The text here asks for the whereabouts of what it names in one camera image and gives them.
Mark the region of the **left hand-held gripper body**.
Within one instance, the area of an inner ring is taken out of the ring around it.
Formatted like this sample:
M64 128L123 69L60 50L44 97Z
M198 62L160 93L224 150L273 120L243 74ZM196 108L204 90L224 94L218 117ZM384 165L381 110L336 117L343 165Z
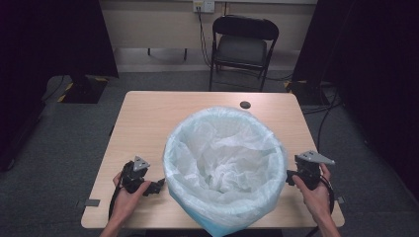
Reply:
M150 164L139 156L135 156L133 161L128 161L121 174L122 186L130 193L135 193L144 182L143 177L148 171Z

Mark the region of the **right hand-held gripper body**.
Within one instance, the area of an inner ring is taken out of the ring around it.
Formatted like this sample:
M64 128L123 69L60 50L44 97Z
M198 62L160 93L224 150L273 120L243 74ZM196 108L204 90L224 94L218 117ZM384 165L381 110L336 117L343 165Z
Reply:
M310 190L315 190L320 183L320 164L334 165L335 161L309 150L294 156L297 175L303 180Z

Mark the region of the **white plastic trash bag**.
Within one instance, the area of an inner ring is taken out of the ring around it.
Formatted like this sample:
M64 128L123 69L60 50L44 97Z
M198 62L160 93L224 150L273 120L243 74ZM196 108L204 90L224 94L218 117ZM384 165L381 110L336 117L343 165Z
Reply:
M262 217L276 208L288 167L277 136L250 113L229 107L181 121L168 136L162 162L173 199L241 202L260 208Z

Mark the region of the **light blue mesh wastebasket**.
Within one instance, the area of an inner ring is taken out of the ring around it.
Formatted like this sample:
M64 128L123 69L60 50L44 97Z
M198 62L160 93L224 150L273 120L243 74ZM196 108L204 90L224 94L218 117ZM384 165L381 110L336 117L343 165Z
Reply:
M176 197L175 201L212 237L223 237L243 230L263 215L260 208L241 202L222 204L180 197Z

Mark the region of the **person's left hand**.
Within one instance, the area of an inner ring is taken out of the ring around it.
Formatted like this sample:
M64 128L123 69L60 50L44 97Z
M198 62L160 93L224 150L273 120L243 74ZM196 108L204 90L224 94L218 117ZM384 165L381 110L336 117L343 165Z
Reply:
M121 188L114 203L111 220L116 223L124 223L127 221L135 211L140 198L150 184L150 181L144 181L133 194L130 194L125 188Z

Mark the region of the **person's right hand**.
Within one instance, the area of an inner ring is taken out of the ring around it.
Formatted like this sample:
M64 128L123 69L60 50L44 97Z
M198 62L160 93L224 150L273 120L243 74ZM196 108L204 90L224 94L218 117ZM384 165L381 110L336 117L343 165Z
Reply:
M296 187L301 191L303 202L311 213L313 220L318 225L331 221L332 217L329 207L330 198L327 187L324 184L319 184L317 188L312 191L297 175L293 175L293 181Z

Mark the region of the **black stand base, yellow tape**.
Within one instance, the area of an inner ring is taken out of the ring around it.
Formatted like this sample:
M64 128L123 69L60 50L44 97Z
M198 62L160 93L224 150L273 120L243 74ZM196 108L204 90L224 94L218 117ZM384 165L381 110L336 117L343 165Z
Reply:
M306 81L288 81L285 84L286 91L296 96L301 106L329 106L320 86L312 86Z
M57 99L67 104L97 104L109 80L101 77L87 77L72 80Z

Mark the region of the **black curtain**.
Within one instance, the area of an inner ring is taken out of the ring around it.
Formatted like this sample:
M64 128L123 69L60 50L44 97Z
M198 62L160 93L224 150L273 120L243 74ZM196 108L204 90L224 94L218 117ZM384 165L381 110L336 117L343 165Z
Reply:
M57 75L118 75L100 1L0 0L0 171L13 165Z
M336 83L419 200L419 0L317 0L293 79Z

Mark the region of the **black folding chair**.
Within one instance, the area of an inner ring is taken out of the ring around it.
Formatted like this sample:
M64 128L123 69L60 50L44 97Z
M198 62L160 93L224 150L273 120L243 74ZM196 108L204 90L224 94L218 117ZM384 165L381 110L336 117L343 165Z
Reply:
M267 19L238 15L218 17L212 24L209 90L213 73L220 66L258 71L264 88L268 68L280 31Z

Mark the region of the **white wall outlet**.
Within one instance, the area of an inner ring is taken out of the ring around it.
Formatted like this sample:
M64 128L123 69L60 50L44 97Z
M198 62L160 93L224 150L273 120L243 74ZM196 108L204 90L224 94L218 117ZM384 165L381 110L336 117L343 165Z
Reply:
M214 0L194 0L193 11L196 13L210 13L212 14L215 9Z

